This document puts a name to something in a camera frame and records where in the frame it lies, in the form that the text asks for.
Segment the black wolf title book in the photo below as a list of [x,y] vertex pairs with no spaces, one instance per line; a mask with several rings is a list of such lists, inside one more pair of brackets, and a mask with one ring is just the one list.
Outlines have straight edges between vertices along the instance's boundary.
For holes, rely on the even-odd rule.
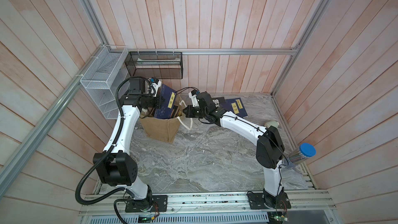
[[215,104],[216,108],[221,107],[223,104],[226,103],[226,100],[224,97],[215,97],[215,98],[212,98],[212,101]]

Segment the burlap canvas tote bag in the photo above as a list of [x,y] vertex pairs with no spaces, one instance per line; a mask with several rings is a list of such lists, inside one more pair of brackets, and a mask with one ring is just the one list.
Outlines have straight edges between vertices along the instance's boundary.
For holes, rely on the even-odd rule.
[[177,106],[177,117],[175,118],[140,118],[140,123],[149,138],[172,144],[181,125],[187,130],[192,129],[193,119],[186,118],[182,114],[182,110],[187,107],[187,104],[180,95],[176,96],[174,105]]

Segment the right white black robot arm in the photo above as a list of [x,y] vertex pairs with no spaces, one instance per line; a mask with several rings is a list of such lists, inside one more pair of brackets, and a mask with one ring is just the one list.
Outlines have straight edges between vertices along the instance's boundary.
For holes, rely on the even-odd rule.
[[272,200],[279,197],[283,190],[279,168],[283,165],[285,147],[278,128],[254,124],[233,111],[216,106],[207,92],[192,90],[189,98],[192,104],[183,110],[187,118],[205,119],[205,124],[229,129],[256,146],[256,160],[264,172],[264,196]]

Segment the navy book yijing label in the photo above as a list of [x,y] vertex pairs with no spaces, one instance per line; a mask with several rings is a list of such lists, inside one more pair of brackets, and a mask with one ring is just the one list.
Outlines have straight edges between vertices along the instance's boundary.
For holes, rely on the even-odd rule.
[[176,98],[176,90],[167,85],[162,85],[160,89],[161,105],[159,109],[155,110],[154,118],[171,119]]

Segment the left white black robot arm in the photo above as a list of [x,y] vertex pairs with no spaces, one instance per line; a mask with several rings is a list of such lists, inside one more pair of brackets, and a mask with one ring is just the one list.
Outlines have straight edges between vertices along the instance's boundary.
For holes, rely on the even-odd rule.
[[138,165],[130,156],[130,144],[141,111],[160,108],[162,99],[158,89],[162,83],[157,78],[133,76],[125,79],[116,89],[115,98],[118,118],[110,140],[103,152],[93,157],[93,168],[101,183],[113,187],[113,190],[92,200],[98,203],[119,192],[125,192],[129,201],[152,203],[150,186],[138,176]]

